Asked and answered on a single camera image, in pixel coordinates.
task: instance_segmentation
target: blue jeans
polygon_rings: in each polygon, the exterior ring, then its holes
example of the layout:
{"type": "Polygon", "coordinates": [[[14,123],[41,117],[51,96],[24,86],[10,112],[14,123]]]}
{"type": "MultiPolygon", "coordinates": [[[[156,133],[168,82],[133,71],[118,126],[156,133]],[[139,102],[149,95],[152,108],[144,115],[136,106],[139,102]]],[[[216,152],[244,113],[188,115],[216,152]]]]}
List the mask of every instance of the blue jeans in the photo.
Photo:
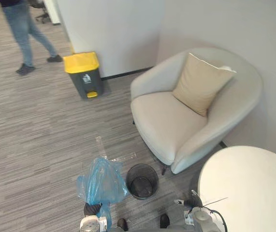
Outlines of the blue jeans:
{"type": "Polygon", "coordinates": [[[14,38],[23,53],[24,64],[31,67],[33,66],[28,34],[32,35],[40,42],[49,51],[52,57],[57,55],[54,46],[39,31],[32,20],[26,0],[21,0],[19,4],[14,6],[3,7],[2,10],[7,18],[14,38]]]}

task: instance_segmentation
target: white table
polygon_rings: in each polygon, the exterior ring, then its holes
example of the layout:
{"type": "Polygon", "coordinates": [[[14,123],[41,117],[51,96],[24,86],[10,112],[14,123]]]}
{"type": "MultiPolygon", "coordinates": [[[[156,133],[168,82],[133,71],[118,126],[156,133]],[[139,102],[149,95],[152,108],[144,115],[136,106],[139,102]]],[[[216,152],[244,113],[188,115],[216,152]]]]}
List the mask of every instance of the white table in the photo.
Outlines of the white table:
{"type": "Polygon", "coordinates": [[[276,154],[232,146],[204,165],[198,184],[204,204],[224,217],[229,232],[276,231],[276,154]]]}

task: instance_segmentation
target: wire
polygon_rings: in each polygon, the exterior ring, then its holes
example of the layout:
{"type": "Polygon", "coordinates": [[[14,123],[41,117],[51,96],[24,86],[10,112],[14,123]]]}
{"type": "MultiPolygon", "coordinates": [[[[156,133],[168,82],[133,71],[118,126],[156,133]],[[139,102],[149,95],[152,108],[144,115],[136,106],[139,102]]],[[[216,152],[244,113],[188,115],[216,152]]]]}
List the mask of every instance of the wire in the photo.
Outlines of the wire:
{"type": "Polygon", "coordinates": [[[227,199],[227,198],[228,198],[228,197],[222,198],[222,199],[220,199],[220,200],[218,200],[218,201],[215,201],[215,202],[211,202],[211,203],[205,204],[204,206],[207,206],[207,205],[209,205],[209,204],[213,204],[213,203],[216,203],[216,202],[220,202],[220,201],[225,200],[225,199],[227,199]]]}
{"type": "Polygon", "coordinates": [[[216,213],[220,216],[221,220],[223,221],[223,225],[224,225],[224,228],[225,228],[225,232],[228,232],[228,229],[227,229],[227,225],[226,225],[226,222],[225,222],[225,219],[223,218],[223,216],[219,213],[219,211],[216,211],[214,209],[209,209],[208,207],[205,207],[203,206],[204,208],[208,209],[210,211],[211,214],[213,213],[216,213]]]}

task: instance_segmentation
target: leg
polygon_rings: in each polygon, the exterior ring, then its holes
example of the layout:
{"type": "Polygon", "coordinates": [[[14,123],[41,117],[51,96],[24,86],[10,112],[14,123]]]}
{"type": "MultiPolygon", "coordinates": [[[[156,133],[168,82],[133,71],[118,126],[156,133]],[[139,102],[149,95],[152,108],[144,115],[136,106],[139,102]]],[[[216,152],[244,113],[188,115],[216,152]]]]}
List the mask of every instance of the leg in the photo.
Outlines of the leg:
{"type": "Polygon", "coordinates": [[[223,141],[220,141],[219,145],[221,146],[221,148],[227,148],[223,141]]]}
{"type": "Polygon", "coordinates": [[[3,12],[10,25],[12,34],[23,53],[24,64],[32,67],[32,52],[28,37],[29,28],[26,9],[26,2],[22,1],[18,5],[4,7],[3,12]]]}
{"type": "Polygon", "coordinates": [[[57,56],[57,51],[50,41],[37,28],[35,22],[32,20],[29,9],[27,9],[27,22],[29,26],[29,34],[31,34],[38,42],[40,42],[50,53],[51,57],[57,56]]]}
{"type": "Polygon", "coordinates": [[[39,18],[41,18],[41,22],[44,23],[44,19],[49,18],[50,16],[45,8],[42,8],[42,10],[43,10],[43,14],[35,17],[35,19],[38,22],[39,18]]]}
{"type": "Polygon", "coordinates": [[[165,175],[166,169],[167,169],[167,165],[162,164],[161,175],[165,175]]]}

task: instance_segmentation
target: armchair leg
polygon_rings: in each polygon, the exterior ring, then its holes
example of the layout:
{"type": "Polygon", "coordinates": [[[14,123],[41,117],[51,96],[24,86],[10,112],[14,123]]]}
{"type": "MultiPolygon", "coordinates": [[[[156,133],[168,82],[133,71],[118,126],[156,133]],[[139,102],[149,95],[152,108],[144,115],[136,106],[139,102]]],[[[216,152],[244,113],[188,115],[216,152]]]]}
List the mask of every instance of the armchair leg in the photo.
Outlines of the armchair leg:
{"type": "Polygon", "coordinates": [[[161,167],[161,175],[165,175],[166,169],[167,169],[167,165],[162,164],[162,167],[161,167]]]}

